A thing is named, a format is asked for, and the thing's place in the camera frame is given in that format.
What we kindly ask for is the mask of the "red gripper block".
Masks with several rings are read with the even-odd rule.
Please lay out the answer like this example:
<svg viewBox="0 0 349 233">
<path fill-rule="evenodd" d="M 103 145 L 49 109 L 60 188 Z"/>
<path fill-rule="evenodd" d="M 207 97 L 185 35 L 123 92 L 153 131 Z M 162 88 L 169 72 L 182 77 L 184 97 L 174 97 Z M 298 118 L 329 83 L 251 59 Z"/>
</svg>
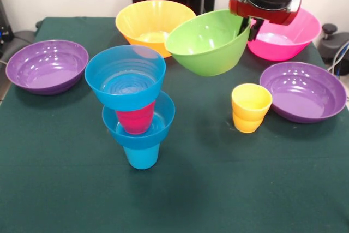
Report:
<svg viewBox="0 0 349 233">
<path fill-rule="evenodd" d="M 255 18 L 251 24 L 248 41 L 256 39 L 264 20 L 279 25 L 289 25 L 297 16 L 302 0 L 291 0 L 287 6 L 279 10 L 263 9 L 250 0 L 230 0 L 230 12 L 243 17 L 238 36 L 250 29 L 249 17 Z"/>
</svg>

